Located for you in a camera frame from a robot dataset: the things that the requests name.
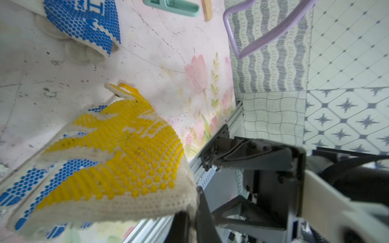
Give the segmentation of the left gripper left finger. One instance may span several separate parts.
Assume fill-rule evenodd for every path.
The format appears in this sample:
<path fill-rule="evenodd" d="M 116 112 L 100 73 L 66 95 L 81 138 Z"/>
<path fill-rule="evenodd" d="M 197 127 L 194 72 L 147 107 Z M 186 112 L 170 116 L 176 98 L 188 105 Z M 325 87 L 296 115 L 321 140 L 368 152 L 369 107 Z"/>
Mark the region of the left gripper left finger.
<path fill-rule="evenodd" d="M 188 213 L 183 211 L 176 213 L 164 243 L 189 243 L 189 230 Z"/>

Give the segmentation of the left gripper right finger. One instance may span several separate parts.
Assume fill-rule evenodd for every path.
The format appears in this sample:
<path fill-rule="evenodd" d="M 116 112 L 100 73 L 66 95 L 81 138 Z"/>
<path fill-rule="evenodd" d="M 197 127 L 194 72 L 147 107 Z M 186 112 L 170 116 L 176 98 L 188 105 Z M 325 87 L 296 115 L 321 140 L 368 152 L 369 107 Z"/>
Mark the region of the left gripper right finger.
<path fill-rule="evenodd" d="M 198 186 L 199 207 L 196 213 L 196 232 L 198 243 L 222 243 L 218 232 L 214 226 L 213 218 L 203 191 Z"/>

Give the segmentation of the yellow dotted work glove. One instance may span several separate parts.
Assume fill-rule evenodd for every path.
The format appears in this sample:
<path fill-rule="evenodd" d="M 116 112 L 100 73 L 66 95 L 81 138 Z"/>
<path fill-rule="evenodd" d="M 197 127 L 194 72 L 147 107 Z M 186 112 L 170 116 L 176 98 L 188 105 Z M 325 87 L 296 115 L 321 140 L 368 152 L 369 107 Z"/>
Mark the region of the yellow dotted work glove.
<path fill-rule="evenodd" d="M 46 196 L 21 229 L 23 238 L 38 240 L 57 224 L 126 222 L 178 211 L 178 205 L 157 201 L 173 194 L 180 165 L 187 162 L 179 136 L 136 88 L 124 83 L 105 88 L 114 93 L 111 104 L 61 130 L 85 136 L 53 138 L 33 155 L 41 168 L 75 159 L 96 165 L 74 172 Z"/>

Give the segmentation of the purple wavy clothes hanger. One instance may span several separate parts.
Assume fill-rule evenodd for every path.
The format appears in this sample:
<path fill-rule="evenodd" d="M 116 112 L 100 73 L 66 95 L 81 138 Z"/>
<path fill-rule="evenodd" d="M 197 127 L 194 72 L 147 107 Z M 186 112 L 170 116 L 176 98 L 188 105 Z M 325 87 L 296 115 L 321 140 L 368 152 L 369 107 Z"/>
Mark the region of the purple wavy clothes hanger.
<path fill-rule="evenodd" d="M 231 29 L 229 23 L 229 15 L 233 13 L 237 13 L 243 10 L 250 9 L 256 3 L 255 0 L 249 0 L 241 2 L 237 5 L 231 6 L 227 8 L 223 14 L 223 22 L 228 34 L 228 38 L 233 49 L 234 54 L 237 58 L 245 58 L 251 54 L 253 54 L 258 49 L 268 45 L 270 42 L 276 40 L 280 36 L 284 35 L 293 25 L 295 25 L 308 10 L 310 10 L 316 0 L 303 0 L 300 1 L 299 4 L 295 7 L 295 9 L 276 27 L 267 32 L 265 35 L 261 36 L 259 39 L 252 42 L 250 45 L 246 46 L 241 51 L 238 49 L 237 43 L 234 38 L 233 31 Z"/>

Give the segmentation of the green clothes peg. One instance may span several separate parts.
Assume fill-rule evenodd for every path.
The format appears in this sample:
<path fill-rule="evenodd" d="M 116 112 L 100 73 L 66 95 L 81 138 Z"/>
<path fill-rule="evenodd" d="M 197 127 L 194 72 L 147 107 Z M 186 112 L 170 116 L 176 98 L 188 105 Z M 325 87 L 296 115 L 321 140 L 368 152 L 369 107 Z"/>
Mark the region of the green clothes peg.
<path fill-rule="evenodd" d="M 197 17 L 200 11 L 198 4 L 183 0 L 143 0 L 143 3 L 152 8 L 188 17 Z"/>

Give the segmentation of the blue dotted glove with logo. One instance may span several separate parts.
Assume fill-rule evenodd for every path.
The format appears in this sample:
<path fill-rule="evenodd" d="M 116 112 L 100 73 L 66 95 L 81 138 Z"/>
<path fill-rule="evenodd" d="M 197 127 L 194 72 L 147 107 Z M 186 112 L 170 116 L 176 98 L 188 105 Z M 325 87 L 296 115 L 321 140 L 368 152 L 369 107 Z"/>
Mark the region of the blue dotted glove with logo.
<path fill-rule="evenodd" d="M 121 44 L 120 23 L 115 1 L 14 1 L 43 17 L 44 21 L 69 37 L 107 58 Z"/>

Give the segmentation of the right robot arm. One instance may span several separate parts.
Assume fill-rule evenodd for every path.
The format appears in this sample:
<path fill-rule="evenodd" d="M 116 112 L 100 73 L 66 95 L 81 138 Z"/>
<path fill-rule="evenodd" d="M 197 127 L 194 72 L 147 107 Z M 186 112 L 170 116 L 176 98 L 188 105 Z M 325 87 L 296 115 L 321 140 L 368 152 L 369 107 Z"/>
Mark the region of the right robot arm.
<path fill-rule="evenodd" d="M 212 212 L 215 226 L 264 243 L 290 243 L 299 220 L 329 243 L 389 240 L 389 173 L 368 163 L 387 156 L 230 138 L 224 125 L 200 152 L 203 168 L 240 169 L 241 195 Z"/>

